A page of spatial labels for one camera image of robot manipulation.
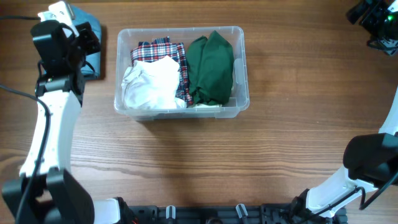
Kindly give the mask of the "blue towel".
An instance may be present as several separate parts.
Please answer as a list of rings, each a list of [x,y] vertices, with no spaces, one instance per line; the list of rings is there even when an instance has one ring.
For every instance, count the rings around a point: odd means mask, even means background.
[[[82,9],[71,6],[75,18],[72,20],[73,25],[78,32],[82,31],[83,44],[86,53],[86,64],[81,68],[85,80],[97,80],[101,77],[101,24],[99,20],[92,14]]]

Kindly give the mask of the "clear plastic storage container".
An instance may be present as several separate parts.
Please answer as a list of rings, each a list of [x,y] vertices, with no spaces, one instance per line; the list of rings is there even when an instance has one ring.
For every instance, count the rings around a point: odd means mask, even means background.
[[[132,65],[130,52],[137,47],[139,42],[152,42],[159,37],[170,37],[172,42],[182,42],[185,47],[188,47],[195,39],[201,36],[208,37],[214,30],[233,47],[233,89],[227,104],[218,108],[184,108],[176,110],[133,110],[124,106],[121,84],[126,69]],[[246,110],[250,104],[244,31],[238,26],[123,29],[118,34],[115,76],[114,110],[134,120],[234,118],[240,112]]]

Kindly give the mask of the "plaid cloth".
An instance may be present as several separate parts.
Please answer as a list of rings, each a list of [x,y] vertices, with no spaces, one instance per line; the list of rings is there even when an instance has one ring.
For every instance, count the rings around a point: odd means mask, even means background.
[[[183,42],[173,43],[170,37],[155,39],[152,43],[139,42],[139,45],[130,52],[131,62],[155,62],[169,56],[179,65],[180,83],[176,97],[184,100],[187,106],[193,106],[193,98],[189,94],[188,63]]]

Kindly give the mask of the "white cloth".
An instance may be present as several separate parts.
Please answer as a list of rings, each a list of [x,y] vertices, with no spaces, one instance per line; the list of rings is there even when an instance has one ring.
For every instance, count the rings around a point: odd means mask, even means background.
[[[176,97],[180,65],[165,56],[155,62],[136,60],[124,73],[121,93],[126,108],[136,110],[182,109],[187,103]]]

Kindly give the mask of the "cream cloth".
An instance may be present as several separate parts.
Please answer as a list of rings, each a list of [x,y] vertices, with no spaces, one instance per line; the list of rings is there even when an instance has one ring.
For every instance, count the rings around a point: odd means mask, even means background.
[[[233,90],[229,84],[202,84],[192,85],[189,92],[194,108],[219,108],[229,102]]]

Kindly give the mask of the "dark green cloth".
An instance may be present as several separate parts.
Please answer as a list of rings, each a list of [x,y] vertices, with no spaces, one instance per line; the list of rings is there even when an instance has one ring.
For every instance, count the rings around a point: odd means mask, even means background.
[[[232,45],[217,31],[194,40],[186,51],[189,94],[193,103],[228,103],[233,88]]]

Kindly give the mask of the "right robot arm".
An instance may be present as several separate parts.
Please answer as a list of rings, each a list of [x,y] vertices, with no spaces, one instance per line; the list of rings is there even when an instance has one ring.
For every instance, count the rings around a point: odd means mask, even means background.
[[[346,17],[370,33],[368,47],[388,55],[397,53],[397,1],[360,1]],[[364,210],[391,185],[397,185],[397,100],[378,133],[354,137],[345,149],[342,166],[322,184],[294,198],[287,220],[331,223],[356,198]]]

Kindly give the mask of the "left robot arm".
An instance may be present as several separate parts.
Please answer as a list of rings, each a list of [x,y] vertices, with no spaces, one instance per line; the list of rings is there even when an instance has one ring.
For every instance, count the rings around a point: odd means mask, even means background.
[[[42,21],[30,31],[40,55],[32,99],[37,123],[19,178],[2,197],[16,223],[137,223],[120,197],[94,201],[70,173],[73,130],[80,114],[86,58],[101,50],[90,23]]]

